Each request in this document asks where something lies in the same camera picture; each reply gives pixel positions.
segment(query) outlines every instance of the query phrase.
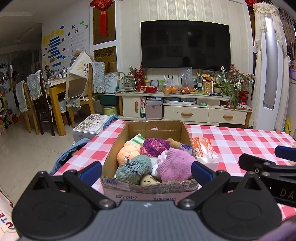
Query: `television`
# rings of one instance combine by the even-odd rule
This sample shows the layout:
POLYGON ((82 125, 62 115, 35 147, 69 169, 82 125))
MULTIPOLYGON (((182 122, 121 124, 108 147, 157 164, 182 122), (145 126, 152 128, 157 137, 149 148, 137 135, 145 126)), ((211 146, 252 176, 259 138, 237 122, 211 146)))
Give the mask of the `television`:
POLYGON ((230 70, 229 26, 188 20, 141 22, 143 68, 230 70))

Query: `red and white checkered tablecloth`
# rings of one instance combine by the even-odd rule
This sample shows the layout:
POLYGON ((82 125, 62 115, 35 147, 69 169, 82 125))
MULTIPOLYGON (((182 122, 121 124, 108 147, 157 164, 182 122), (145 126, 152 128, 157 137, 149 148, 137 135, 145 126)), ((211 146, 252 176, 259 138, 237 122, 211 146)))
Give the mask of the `red and white checkered tablecloth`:
MULTIPOLYGON (((113 143, 127 121, 117 120, 93 138, 76 153, 55 175, 65 171, 81 170, 94 161, 102 165, 113 143)), ((259 131, 251 129, 227 128, 217 126, 186 125, 192 137, 208 138, 219 156, 218 170, 225 170, 232 176, 243 176, 246 172, 238 165, 239 156, 247 153, 275 162, 278 165, 290 165, 287 160, 277 158, 274 149, 278 145, 291 147, 295 140, 284 132, 259 131)), ((100 180, 92 186, 103 193, 100 180)), ((296 209, 279 204, 283 219, 296 214, 296 209)))

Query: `pink storage box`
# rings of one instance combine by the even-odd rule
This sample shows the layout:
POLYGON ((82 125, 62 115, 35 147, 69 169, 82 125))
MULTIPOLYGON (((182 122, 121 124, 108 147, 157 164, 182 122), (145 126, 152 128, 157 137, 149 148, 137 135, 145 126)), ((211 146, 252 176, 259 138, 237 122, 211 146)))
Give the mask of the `pink storage box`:
POLYGON ((162 100, 146 100, 145 105, 146 119, 163 119, 162 100))
POLYGON ((290 76, 292 79, 296 80, 296 69, 290 69, 290 76))

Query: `orange fluffy toy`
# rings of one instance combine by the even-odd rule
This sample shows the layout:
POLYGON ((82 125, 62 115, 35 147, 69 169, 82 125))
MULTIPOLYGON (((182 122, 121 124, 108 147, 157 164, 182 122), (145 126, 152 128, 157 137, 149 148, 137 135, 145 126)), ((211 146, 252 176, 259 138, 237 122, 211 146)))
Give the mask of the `orange fluffy toy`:
POLYGON ((121 166, 122 164, 126 163, 125 157, 128 157, 130 160, 133 159, 135 156, 140 155, 141 146, 138 144, 134 146, 130 142, 126 142, 121 150, 117 154, 117 162, 121 166))

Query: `red box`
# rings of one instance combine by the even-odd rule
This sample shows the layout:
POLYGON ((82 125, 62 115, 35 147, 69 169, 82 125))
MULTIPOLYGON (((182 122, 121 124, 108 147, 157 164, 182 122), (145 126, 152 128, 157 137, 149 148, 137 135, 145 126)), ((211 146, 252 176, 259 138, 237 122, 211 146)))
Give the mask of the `red box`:
POLYGON ((140 92, 155 93, 155 92, 157 92, 157 87, 156 86, 141 86, 140 92))

